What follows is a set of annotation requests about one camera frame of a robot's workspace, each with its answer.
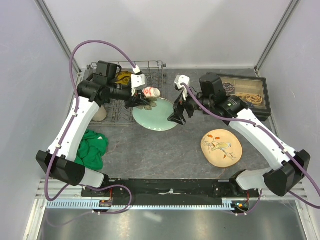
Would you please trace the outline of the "green flower plate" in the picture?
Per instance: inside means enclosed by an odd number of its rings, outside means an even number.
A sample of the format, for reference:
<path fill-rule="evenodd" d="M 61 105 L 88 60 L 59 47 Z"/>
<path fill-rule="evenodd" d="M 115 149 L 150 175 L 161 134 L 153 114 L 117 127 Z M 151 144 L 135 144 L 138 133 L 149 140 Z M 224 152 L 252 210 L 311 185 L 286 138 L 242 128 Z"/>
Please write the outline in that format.
<path fill-rule="evenodd" d="M 134 120 L 142 127 L 157 132 L 171 130 L 177 123 L 168 121 L 174 113 L 173 103 L 162 97 L 147 97 L 149 105 L 134 107 L 132 115 Z"/>

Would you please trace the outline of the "cream bird plate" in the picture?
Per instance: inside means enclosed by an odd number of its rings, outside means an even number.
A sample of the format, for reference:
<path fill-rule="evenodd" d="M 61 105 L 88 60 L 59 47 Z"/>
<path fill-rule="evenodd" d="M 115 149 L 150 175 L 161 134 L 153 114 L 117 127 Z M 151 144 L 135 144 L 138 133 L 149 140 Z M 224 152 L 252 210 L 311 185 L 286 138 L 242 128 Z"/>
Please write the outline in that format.
<path fill-rule="evenodd" d="M 215 129 L 205 134 L 200 147 L 207 161 L 217 168 L 229 168 L 237 164 L 243 155 L 238 138 L 225 129 Z"/>

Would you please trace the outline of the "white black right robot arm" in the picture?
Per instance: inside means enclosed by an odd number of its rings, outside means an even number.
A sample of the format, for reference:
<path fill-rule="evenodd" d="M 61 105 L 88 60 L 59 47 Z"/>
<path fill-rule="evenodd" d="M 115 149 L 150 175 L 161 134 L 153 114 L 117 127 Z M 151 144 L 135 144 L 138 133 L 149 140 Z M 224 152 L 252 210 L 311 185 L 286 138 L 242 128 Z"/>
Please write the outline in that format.
<path fill-rule="evenodd" d="M 180 91 L 174 103 L 159 96 L 148 96 L 147 105 L 133 109 L 135 121 L 146 129 L 163 132 L 184 125 L 184 112 L 191 118 L 195 111 L 202 111 L 240 133 L 262 154 L 269 167 L 237 172 L 235 181 L 229 184 L 233 196 L 240 197 L 250 189 L 267 188 L 283 197 L 303 178 L 309 177 L 309 153 L 285 144 L 259 121 L 246 102 L 236 95 L 228 95 L 221 75 L 203 75 L 199 79 L 201 92 L 197 95 L 191 91 L 189 77 L 178 75 L 174 83 Z"/>

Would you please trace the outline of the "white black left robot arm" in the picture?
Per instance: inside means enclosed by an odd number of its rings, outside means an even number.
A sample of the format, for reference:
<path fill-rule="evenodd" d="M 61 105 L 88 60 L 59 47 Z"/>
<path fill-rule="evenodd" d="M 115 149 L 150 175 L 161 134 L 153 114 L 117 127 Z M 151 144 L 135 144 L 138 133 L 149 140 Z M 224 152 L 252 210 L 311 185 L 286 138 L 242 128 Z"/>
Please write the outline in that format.
<path fill-rule="evenodd" d="M 102 105 L 111 100 L 124 101 L 125 108 L 147 106 L 150 102 L 143 94 L 146 76 L 136 65 L 127 86 L 118 82 L 122 67 L 116 63 L 98 61 L 96 69 L 76 89 L 71 110 L 54 142 L 46 151 L 40 150 L 36 161 L 47 177 L 71 186 L 91 186 L 99 197 L 110 191 L 108 176 L 76 163 L 81 140 Z"/>

